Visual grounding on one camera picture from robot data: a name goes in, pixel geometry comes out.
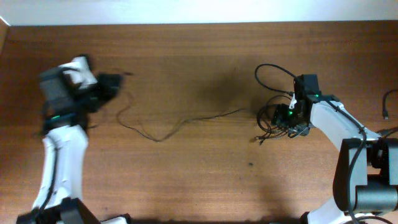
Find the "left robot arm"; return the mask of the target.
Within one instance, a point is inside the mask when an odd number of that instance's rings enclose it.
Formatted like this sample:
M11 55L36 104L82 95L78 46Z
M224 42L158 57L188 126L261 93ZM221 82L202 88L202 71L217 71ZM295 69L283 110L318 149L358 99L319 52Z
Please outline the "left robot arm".
M17 223L101 224L83 203L83 162L88 147L88 116L112 100L120 74L94 76L89 68L56 67L40 74L45 96L41 186L28 213Z

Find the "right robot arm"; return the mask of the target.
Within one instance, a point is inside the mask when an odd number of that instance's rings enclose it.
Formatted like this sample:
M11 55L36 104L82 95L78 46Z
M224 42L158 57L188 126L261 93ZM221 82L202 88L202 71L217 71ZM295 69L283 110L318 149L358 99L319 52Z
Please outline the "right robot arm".
M323 95L316 75L294 78L292 101L277 105L272 124L290 138L317 128L339 151L332 198L301 223L359 223L397 210L397 139L369 130L336 96Z

